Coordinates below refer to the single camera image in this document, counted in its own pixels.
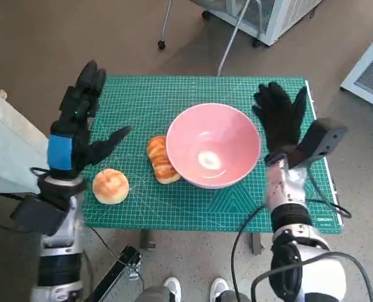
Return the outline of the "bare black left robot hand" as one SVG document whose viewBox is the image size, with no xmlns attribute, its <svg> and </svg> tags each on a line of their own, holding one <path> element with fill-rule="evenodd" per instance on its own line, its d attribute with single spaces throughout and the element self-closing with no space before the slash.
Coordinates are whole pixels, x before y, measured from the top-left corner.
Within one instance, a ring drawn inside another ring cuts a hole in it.
<svg viewBox="0 0 373 302">
<path fill-rule="evenodd" d="M 107 140 L 90 142 L 91 125 L 105 81 L 106 70 L 90 60 L 75 84 L 67 88 L 60 103 L 59 119 L 50 127 L 47 163 L 51 171 L 75 177 L 88 165 L 108 157 L 131 132 L 131 126 L 125 126 L 112 132 Z"/>
</svg>

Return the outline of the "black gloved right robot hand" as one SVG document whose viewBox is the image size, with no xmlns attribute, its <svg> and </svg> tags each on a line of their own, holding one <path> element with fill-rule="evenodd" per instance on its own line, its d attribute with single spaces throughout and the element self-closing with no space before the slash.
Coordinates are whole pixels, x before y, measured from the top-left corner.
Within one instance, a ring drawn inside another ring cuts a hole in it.
<svg viewBox="0 0 373 302">
<path fill-rule="evenodd" d="M 292 101 L 276 82 L 259 85 L 259 90 L 254 94 L 252 112 L 264 129 L 269 153 L 298 144 L 306 111 L 306 96 L 305 86 Z"/>
</svg>

